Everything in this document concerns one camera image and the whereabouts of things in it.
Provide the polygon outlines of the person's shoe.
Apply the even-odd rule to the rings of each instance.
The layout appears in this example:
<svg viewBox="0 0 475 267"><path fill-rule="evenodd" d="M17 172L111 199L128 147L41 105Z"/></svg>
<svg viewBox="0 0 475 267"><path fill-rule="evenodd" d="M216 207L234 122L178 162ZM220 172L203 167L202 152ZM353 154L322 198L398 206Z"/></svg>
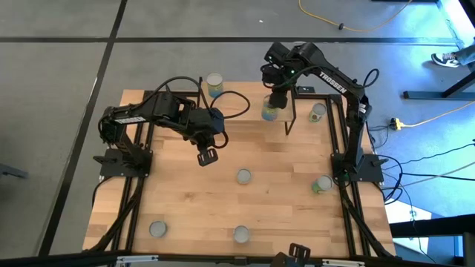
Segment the person's shoe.
<svg viewBox="0 0 475 267"><path fill-rule="evenodd" d="M443 67L456 68L460 66L455 53L432 53L431 60L433 63Z"/></svg>

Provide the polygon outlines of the silver metal bracket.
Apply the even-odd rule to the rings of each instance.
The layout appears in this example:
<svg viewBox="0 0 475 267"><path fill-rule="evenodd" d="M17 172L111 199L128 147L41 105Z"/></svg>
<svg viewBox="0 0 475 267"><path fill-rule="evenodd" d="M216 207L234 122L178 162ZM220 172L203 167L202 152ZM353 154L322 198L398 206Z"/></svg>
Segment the silver metal bracket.
<svg viewBox="0 0 475 267"><path fill-rule="evenodd" d="M324 267L366 267L365 262L354 260L323 259Z"/></svg>
<svg viewBox="0 0 475 267"><path fill-rule="evenodd" d="M128 255L119 256L115 264L119 267L130 267L133 263L150 263L157 262L158 260L158 255Z"/></svg>

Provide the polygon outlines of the person's leg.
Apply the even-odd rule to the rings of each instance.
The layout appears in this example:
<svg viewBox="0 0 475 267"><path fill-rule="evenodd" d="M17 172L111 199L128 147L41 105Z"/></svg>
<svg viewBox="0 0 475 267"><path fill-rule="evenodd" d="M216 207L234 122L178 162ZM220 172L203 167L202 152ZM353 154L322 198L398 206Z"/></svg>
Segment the person's leg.
<svg viewBox="0 0 475 267"><path fill-rule="evenodd" d="M453 54L461 66L475 64L475 37L471 45L464 47Z"/></svg>

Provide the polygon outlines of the black furniture beam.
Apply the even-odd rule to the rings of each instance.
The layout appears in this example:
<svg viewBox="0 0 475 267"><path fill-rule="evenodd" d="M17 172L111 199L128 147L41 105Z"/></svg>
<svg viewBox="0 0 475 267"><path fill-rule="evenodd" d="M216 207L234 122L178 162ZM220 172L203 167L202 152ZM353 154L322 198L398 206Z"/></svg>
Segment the black furniture beam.
<svg viewBox="0 0 475 267"><path fill-rule="evenodd" d="M394 238L457 236L475 234L475 214L443 217L430 220L414 220L390 224Z"/></svg>

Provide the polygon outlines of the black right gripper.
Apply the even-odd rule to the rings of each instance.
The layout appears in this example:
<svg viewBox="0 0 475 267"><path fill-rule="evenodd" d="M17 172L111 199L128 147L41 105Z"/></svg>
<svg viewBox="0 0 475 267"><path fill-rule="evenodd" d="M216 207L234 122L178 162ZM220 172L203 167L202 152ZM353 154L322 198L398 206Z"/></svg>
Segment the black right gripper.
<svg viewBox="0 0 475 267"><path fill-rule="evenodd" d="M274 42L264 56L266 64L261 66L262 82L272 93L269 105L284 109L287 106L285 90L295 87L295 58L293 52L280 42Z"/></svg>

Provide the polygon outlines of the wooden shelf black legs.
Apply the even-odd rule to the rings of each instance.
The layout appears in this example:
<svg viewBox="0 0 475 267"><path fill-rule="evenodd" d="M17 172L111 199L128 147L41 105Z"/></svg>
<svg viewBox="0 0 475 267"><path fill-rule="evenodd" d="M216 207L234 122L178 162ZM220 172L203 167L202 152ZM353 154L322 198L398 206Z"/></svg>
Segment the wooden shelf black legs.
<svg viewBox="0 0 475 267"><path fill-rule="evenodd" d="M247 137L266 141L291 137L297 114L290 91L287 107L279 109L275 121L266 121L262 119L261 110L263 98L270 95L271 90L260 82L224 82L226 94L218 99L210 97L205 81L201 85L208 104L218 108L226 117L225 131L231 142Z"/></svg>

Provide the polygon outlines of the white red label can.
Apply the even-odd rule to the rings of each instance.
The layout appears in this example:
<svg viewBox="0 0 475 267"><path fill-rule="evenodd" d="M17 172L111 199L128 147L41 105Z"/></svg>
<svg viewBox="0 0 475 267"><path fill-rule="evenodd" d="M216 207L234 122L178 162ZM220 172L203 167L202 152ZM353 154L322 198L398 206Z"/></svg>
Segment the white red label can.
<svg viewBox="0 0 475 267"><path fill-rule="evenodd" d="M149 226L149 234L155 238L164 237L167 233L168 227L164 221L154 221Z"/></svg>

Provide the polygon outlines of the blue yellow cherries can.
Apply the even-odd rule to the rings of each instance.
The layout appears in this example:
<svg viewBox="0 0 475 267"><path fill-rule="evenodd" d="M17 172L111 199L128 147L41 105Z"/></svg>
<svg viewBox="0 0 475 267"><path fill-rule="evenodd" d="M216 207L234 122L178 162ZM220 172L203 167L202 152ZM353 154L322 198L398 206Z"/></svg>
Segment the blue yellow cherries can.
<svg viewBox="0 0 475 267"><path fill-rule="evenodd" d="M263 106L261 110L262 119L266 121L275 121L278 118L279 109L270 104L270 95L263 98Z"/></svg>

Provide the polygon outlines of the black desk leg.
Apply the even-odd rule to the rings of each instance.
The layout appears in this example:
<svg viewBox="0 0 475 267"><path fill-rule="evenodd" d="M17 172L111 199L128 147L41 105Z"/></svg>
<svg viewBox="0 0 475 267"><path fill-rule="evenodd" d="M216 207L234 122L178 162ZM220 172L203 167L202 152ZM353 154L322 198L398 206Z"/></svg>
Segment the black desk leg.
<svg viewBox="0 0 475 267"><path fill-rule="evenodd" d="M475 101L475 92L465 92L475 85L475 71L452 85L445 91L404 91L404 99L418 100L454 100L454 101Z"/></svg>

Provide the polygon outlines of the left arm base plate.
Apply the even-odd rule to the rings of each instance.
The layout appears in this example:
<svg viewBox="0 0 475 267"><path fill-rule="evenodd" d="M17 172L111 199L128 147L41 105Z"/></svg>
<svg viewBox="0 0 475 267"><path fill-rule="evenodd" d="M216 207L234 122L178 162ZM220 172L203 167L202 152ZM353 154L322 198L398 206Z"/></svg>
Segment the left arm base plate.
<svg viewBox="0 0 475 267"><path fill-rule="evenodd" d="M101 176L146 177L150 173L152 157L152 151L140 148L131 153L109 148L104 156L94 156L93 159L101 165Z"/></svg>

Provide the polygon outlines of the green label tin can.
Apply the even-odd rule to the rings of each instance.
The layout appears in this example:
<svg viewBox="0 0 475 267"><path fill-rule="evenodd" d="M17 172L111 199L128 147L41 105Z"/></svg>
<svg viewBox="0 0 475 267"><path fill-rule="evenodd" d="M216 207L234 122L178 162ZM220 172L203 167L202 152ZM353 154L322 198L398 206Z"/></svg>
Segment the green label tin can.
<svg viewBox="0 0 475 267"><path fill-rule="evenodd" d="M322 175L317 178L312 184L312 191L320 194L321 192L329 191L333 188L333 178L327 175Z"/></svg>

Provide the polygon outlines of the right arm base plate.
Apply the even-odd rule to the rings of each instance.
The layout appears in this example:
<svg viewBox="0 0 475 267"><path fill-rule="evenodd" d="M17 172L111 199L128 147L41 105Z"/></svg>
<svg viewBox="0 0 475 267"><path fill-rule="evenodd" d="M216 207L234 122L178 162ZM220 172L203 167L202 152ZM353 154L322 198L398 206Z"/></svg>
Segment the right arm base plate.
<svg viewBox="0 0 475 267"><path fill-rule="evenodd" d="M380 159L375 154L364 154L356 166L344 167L343 154L332 154L333 177L339 182L382 182Z"/></svg>

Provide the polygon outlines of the orange patterned short can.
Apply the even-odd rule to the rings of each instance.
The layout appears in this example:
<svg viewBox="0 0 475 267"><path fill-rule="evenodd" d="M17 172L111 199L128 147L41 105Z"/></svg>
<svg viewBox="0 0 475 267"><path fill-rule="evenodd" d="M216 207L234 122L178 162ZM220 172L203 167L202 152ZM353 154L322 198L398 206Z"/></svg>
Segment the orange patterned short can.
<svg viewBox="0 0 475 267"><path fill-rule="evenodd" d="M249 241L250 232L249 229L244 225L238 225L233 231L233 240L236 243L244 244Z"/></svg>

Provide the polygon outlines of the black frame crossbeam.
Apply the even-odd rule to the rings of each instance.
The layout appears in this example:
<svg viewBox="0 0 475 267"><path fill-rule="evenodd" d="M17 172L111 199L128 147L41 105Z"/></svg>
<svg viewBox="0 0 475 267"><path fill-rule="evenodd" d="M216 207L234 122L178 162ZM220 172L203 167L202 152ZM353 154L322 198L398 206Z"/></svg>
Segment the black frame crossbeam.
<svg viewBox="0 0 475 267"><path fill-rule="evenodd" d="M158 255L157 262L198 262L198 263L228 263L234 266L249 264L271 265L274 257L256 256L186 256L177 254L132 254L130 251L86 251L75 254L57 254L37 257L21 257L0 260L0 267L97 267L113 265L119 256L128 255ZM462 265L447 265L441 263L424 263L403 260L400 257L369 257L351 256L348 258L310 257L305 265L322 266L323 259L354 260L365 262L366 267L475 267L475 258L465 261Z"/></svg>

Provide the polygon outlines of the small grey tin can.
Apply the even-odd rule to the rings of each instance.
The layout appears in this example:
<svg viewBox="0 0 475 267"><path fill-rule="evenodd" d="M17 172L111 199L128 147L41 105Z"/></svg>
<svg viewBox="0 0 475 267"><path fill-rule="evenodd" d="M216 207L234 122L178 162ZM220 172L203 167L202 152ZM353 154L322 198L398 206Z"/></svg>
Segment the small grey tin can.
<svg viewBox="0 0 475 267"><path fill-rule="evenodd" d="M237 172L237 182L241 185L250 183L252 180L252 172L248 169L241 168Z"/></svg>

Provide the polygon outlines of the black aluminium table frame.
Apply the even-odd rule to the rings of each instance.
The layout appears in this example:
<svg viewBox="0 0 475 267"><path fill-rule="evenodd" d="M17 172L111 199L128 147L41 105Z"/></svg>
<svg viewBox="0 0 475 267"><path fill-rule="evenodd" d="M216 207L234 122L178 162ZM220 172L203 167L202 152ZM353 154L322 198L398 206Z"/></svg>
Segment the black aluminium table frame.
<svg viewBox="0 0 475 267"><path fill-rule="evenodd" d="M327 107L309 121L315 103ZM151 172L145 178L138 214L128 218L119 247L135 254L274 257L291 243L311 257L374 255L370 241L346 211L338 187L314 193L313 182L332 173L331 155L343 151L346 102L336 94L295 99L296 120L289 139L217 138L218 161L200 166L197 149L169 129L155 128ZM241 168L250 183L237 182ZM164 237L149 234L154 221L168 227ZM236 226L249 229L247 243L233 240Z"/></svg>

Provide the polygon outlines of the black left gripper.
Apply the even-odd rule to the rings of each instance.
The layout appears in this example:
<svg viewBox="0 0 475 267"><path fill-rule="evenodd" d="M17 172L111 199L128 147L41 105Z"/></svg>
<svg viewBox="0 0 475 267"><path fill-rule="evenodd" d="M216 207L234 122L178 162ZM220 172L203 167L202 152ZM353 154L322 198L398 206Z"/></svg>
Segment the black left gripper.
<svg viewBox="0 0 475 267"><path fill-rule="evenodd" d="M185 139L200 149L197 155L200 166L207 166L218 160L214 148L223 146L216 145L214 136L223 132L224 115L218 108L197 108L190 111Z"/></svg>

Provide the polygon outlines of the grey furniture foot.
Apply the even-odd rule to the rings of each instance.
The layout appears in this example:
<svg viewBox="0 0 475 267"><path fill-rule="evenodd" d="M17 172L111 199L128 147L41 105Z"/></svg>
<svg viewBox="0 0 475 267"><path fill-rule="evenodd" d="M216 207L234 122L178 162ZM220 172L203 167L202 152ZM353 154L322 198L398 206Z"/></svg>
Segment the grey furniture foot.
<svg viewBox="0 0 475 267"><path fill-rule="evenodd" d="M28 172L0 163L0 175L26 179L28 177Z"/></svg>

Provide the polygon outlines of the teal label tin can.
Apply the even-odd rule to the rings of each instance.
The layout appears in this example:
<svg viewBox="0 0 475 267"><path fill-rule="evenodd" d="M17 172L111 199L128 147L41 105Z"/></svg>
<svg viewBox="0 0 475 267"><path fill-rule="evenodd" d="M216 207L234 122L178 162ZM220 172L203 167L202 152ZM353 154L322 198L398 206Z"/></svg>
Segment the teal label tin can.
<svg viewBox="0 0 475 267"><path fill-rule="evenodd" d="M310 122L319 122L327 113L326 105L322 103L315 103L309 112Z"/></svg>

